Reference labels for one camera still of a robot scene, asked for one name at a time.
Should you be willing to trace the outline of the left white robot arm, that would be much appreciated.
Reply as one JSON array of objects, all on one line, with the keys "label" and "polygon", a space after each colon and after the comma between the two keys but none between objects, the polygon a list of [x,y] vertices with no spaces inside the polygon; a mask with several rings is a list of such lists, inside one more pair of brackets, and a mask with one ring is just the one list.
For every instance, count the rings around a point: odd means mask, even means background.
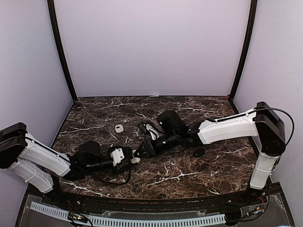
[{"label": "left white robot arm", "polygon": [[0,131],[0,167],[19,175],[56,206],[67,202],[59,176],[77,181],[104,169],[124,172],[134,164],[133,153],[131,148],[110,147],[102,155],[99,143],[87,141],[70,156],[37,141],[22,122]]}]

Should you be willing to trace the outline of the white charging case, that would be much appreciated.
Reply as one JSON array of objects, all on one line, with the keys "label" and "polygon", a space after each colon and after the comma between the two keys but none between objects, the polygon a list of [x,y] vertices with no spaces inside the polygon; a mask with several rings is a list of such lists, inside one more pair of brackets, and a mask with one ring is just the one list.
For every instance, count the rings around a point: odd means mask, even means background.
[{"label": "white charging case", "polygon": [[116,131],[116,133],[123,133],[123,132],[124,132],[124,127],[123,127],[123,125],[117,124],[117,125],[115,126],[115,131]]},{"label": "white charging case", "polygon": [[131,159],[132,164],[138,164],[138,163],[140,163],[140,161],[141,161],[141,159],[139,157],[133,157]]}]

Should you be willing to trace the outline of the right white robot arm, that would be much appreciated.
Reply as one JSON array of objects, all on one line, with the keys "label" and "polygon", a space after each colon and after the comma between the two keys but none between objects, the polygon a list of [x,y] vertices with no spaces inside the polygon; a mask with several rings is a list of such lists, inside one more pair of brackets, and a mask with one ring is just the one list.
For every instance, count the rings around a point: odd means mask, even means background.
[{"label": "right white robot arm", "polygon": [[255,108],[220,119],[204,120],[187,126],[173,110],[157,117],[162,136],[151,133],[134,152],[137,158],[152,158],[177,146],[201,148],[222,140],[259,137],[261,151],[250,178],[249,189],[242,194],[242,202],[252,205],[260,197],[274,166],[285,152],[290,140],[285,138],[285,124],[276,114],[277,108],[258,102]]}]

